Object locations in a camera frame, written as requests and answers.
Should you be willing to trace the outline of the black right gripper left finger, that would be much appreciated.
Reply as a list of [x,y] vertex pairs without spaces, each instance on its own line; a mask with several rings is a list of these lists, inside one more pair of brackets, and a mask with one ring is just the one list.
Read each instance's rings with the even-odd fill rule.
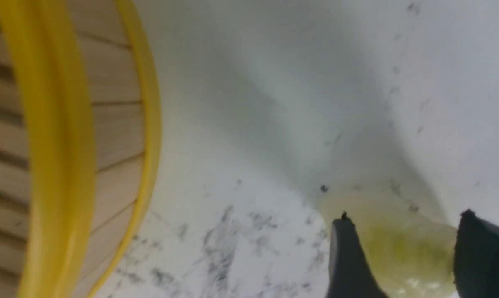
[[327,298],[386,298],[371,273],[353,221],[343,212],[331,223]]

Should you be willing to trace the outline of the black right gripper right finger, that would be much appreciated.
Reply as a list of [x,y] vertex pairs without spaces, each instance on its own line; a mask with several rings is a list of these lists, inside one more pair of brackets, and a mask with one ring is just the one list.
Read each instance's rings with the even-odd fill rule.
[[499,226],[470,209],[461,214],[453,273],[460,298],[499,298]]

